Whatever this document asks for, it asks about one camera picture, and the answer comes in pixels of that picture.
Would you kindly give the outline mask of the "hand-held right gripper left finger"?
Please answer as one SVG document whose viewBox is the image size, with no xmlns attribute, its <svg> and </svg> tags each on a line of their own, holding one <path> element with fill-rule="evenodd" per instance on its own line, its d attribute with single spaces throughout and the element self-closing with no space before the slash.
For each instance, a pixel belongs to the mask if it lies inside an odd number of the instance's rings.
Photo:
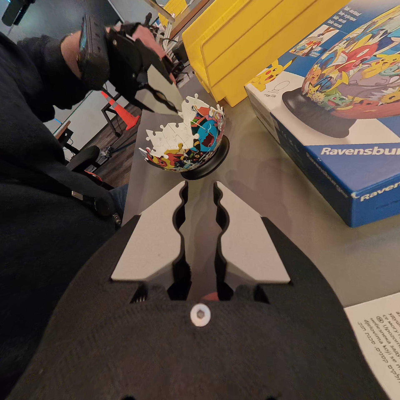
<svg viewBox="0 0 400 400">
<path fill-rule="evenodd" d="M 187 200 L 188 183 L 182 181 L 134 216 L 136 225 L 111 275 L 113 281 L 159 285 L 170 298 L 187 298 L 191 268 L 179 230 Z"/>
</svg>

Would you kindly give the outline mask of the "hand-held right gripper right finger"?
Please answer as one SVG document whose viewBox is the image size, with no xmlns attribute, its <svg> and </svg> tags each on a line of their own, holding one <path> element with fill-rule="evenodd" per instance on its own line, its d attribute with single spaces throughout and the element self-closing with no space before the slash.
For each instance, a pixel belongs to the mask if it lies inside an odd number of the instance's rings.
<svg viewBox="0 0 400 400">
<path fill-rule="evenodd" d="M 289 274 L 262 216 L 221 182 L 213 186 L 217 207 L 214 267 L 219 298 L 232 298 L 241 285 L 288 284 Z"/>
</svg>

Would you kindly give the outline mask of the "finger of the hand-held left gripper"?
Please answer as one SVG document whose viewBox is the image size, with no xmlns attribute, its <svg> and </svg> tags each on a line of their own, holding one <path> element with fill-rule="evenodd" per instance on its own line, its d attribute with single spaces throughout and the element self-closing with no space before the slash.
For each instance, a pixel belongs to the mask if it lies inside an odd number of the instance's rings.
<svg viewBox="0 0 400 400">
<path fill-rule="evenodd" d="M 176 84 L 171 82 L 169 77 L 164 77 L 154 65 L 150 65 L 147 70 L 147 83 L 144 84 L 144 88 L 155 96 L 166 99 L 175 107 L 180 107 L 182 112 L 183 98 Z"/>
<path fill-rule="evenodd" d="M 180 107 L 169 103 L 166 99 L 155 96 L 147 89 L 138 90 L 135 94 L 135 100 L 147 107 L 151 112 L 157 114 L 178 114 Z"/>
</svg>

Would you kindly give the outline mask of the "colourful partly built puzzle ball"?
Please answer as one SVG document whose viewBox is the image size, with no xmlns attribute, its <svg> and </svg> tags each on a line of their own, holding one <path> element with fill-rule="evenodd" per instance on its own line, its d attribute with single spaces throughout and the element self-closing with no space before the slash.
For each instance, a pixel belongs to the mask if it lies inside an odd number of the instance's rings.
<svg viewBox="0 0 400 400">
<path fill-rule="evenodd" d="M 159 131 L 146 130 L 151 147 L 139 148 L 147 163 L 170 172 L 190 172 L 212 159 L 222 145 L 226 118 L 219 104 L 212 107 L 198 94 L 182 102 L 183 119 Z"/>
</svg>

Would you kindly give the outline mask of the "yellow plastic bin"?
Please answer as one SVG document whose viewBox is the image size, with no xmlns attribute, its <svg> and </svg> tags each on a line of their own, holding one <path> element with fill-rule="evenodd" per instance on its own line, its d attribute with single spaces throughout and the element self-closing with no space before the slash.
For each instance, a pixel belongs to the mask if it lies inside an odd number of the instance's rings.
<svg viewBox="0 0 400 400">
<path fill-rule="evenodd" d="M 253 77 L 348 2 L 216 0 L 182 33 L 183 43 L 206 92 L 234 107 Z"/>
</svg>

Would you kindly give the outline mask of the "person's left forearm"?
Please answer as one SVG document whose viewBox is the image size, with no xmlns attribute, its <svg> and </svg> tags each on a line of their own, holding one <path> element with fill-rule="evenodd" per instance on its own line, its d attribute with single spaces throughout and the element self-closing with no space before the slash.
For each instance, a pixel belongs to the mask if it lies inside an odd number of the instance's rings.
<svg viewBox="0 0 400 400">
<path fill-rule="evenodd" d="M 29 106 L 42 122 L 55 117 L 55 107 L 71 109 L 83 101 L 90 89 L 81 80 L 77 65 L 80 32 L 61 40 L 43 35 L 17 42 L 34 74 L 35 88 L 29 94 Z"/>
</svg>

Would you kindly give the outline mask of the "black round ball stand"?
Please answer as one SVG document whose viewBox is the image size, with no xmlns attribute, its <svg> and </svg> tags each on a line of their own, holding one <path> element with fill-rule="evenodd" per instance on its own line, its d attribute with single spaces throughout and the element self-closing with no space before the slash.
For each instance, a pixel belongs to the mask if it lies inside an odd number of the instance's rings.
<svg viewBox="0 0 400 400">
<path fill-rule="evenodd" d="M 224 134 L 217 150 L 205 163 L 197 168 L 180 173 L 186 180 L 199 180 L 213 173 L 226 159 L 230 149 L 228 137 Z"/>
</svg>

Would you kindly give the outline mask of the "blue puzzle box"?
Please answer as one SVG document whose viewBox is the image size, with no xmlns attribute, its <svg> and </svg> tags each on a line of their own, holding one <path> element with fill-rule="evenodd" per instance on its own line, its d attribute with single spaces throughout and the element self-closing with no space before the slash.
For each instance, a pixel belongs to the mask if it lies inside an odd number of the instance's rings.
<svg viewBox="0 0 400 400">
<path fill-rule="evenodd" d="M 245 90 L 268 132 L 359 227 L 400 212 L 400 6 L 328 5 Z"/>
</svg>

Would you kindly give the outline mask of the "person's left hand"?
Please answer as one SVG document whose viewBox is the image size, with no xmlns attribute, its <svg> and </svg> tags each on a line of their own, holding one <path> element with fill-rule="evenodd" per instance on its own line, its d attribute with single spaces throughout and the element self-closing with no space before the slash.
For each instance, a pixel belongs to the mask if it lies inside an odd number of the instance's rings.
<svg viewBox="0 0 400 400">
<path fill-rule="evenodd" d="M 77 63 L 80 38 L 81 30 L 66 36 L 60 43 L 61 53 L 65 63 L 79 79 L 82 77 Z M 140 40 L 146 47 L 151 48 L 154 52 L 156 52 L 160 59 L 167 56 L 167 53 L 164 51 L 163 47 L 156 43 L 151 31 L 142 25 L 137 27 L 131 36 L 131 40 Z"/>
</svg>

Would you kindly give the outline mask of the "person's blue jeans leg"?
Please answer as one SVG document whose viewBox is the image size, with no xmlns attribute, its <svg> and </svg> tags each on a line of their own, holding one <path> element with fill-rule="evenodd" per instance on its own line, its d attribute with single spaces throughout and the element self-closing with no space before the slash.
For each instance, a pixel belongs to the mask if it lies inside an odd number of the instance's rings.
<svg viewBox="0 0 400 400">
<path fill-rule="evenodd" d="M 118 216 L 123 219 L 124 209 L 126 205 L 126 196 L 128 191 L 128 184 L 116 187 L 109 191 L 110 196 L 113 199 L 115 210 Z"/>
</svg>

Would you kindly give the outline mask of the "small wooden desk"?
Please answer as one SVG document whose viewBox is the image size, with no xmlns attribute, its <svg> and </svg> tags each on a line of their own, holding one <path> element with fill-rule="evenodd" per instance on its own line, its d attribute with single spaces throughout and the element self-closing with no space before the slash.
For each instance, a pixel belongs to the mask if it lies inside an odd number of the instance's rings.
<svg viewBox="0 0 400 400">
<path fill-rule="evenodd" d="M 54 137 L 57 139 L 62 148 L 66 148 L 71 153 L 73 153 L 73 155 L 77 155 L 80 151 L 76 149 L 72 144 L 68 143 L 73 135 L 73 131 L 69 128 L 70 123 L 70 120 L 64 123 L 63 126 L 57 130 Z"/>
</svg>

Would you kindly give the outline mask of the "black hanging device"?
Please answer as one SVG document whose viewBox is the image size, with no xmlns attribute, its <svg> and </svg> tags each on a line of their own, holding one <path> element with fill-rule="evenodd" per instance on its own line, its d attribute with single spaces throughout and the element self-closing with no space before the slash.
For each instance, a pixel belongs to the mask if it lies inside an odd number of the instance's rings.
<svg viewBox="0 0 400 400">
<path fill-rule="evenodd" d="M 10 0 L 2 16 L 2 22 L 8 27 L 17 26 L 35 0 Z"/>
</svg>

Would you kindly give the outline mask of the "black office chair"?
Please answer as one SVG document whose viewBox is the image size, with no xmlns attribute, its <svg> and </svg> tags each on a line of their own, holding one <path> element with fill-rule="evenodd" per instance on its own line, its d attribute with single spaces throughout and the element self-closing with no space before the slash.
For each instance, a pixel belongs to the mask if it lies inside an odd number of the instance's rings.
<svg viewBox="0 0 400 400">
<path fill-rule="evenodd" d="M 100 164 L 97 163 L 97 159 L 100 155 L 100 148 L 97 146 L 90 146 L 79 153 L 77 153 L 74 157 L 72 157 L 71 161 L 66 164 L 68 170 L 79 173 L 87 178 L 89 178 L 92 182 L 96 183 L 98 186 L 105 188 L 106 190 L 112 190 L 114 187 L 104 182 L 101 177 L 96 175 L 95 173 L 88 172 L 87 168 L 90 166 L 100 167 Z"/>
</svg>

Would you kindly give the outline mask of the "person's dark sweater torso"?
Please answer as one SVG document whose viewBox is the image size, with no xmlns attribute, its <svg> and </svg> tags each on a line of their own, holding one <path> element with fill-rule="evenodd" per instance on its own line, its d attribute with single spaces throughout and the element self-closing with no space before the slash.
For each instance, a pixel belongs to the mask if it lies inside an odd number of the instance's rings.
<svg viewBox="0 0 400 400">
<path fill-rule="evenodd" d="M 29 106 L 34 74 L 16 44 L 1 34 L 1 399 L 71 280 L 117 229 L 109 191 L 68 170 L 61 145 Z"/>
</svg>

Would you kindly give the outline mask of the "white printed instruction sheet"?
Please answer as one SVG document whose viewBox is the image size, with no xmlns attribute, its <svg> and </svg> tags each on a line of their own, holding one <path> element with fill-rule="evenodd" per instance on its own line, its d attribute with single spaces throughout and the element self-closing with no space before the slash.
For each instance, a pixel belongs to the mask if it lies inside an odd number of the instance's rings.
<svg viewBox="0 0 400 400">
<path fill-rule="evenodd" d="M 400 398 L 400 293 L 344 309 L 359 347 L 389 399 Z"/>
</svg>

